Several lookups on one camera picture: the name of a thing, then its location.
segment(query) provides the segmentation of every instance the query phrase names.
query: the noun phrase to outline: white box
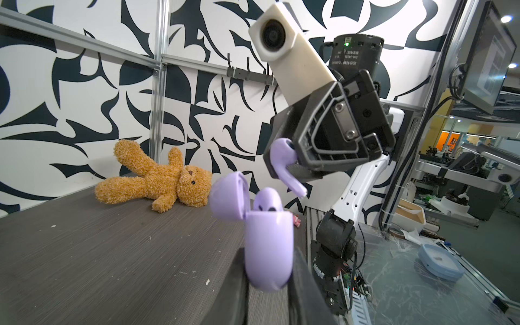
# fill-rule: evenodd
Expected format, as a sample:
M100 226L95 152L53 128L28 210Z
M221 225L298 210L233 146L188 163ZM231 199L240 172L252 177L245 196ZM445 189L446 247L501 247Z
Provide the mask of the white box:
M424 224L426 224L424 209L420 205L401 199L399 206L395 210L392 224L406 231L416 230L417 232L421 232L424 228Z

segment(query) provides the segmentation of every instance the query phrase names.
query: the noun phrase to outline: ceiling light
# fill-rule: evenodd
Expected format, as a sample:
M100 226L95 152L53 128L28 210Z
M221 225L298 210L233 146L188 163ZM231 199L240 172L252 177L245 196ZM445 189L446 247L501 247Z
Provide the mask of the ceiling light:
M467 136L469 137L479 137L479 138L488 138L488 139L496 139L496 137L488 137L488 136L485 136L485 135L478 135L478 134L466 134Z
M510 22L511 20L513 20L513 17L512 16L504 16L500 19L504 24L507 23L507 22Z

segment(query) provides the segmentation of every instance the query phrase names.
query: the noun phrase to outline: earbud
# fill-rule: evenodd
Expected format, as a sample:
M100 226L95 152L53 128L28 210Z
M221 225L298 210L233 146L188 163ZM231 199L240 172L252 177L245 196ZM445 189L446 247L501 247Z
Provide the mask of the earbud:
M296 196L304 197L307 189L289 171L287 166L298 161L296 150L292 141L287 138L279 138L273 141L270 147L271 165L275 169L278 178L293 191Z
M274 188L266 187L256 194L253 210L282 212L283 205L278 192Z

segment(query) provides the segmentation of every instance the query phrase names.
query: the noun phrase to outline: screw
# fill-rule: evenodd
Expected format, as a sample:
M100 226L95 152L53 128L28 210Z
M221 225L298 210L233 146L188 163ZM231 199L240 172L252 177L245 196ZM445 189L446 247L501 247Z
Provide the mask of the screw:
M345 133L345 137L347 138L347 140L354 139L355 137L357 137L356 130L348 130L347 133Z
M344 102L339 102L336 104L336 106L334 106L334 110L338 113L341 112L344 108L345 108Z
M367 145L368 149L374 150L378 147L378 145L375 142L369 142Z

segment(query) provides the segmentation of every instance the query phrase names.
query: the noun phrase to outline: earbud case lid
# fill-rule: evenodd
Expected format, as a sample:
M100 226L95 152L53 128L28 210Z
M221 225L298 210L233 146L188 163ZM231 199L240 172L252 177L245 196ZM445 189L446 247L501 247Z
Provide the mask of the earbud case lid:
M213 216L220 220L244 220L251 210L248 181L244 174L235 172L215 182L208 202Z

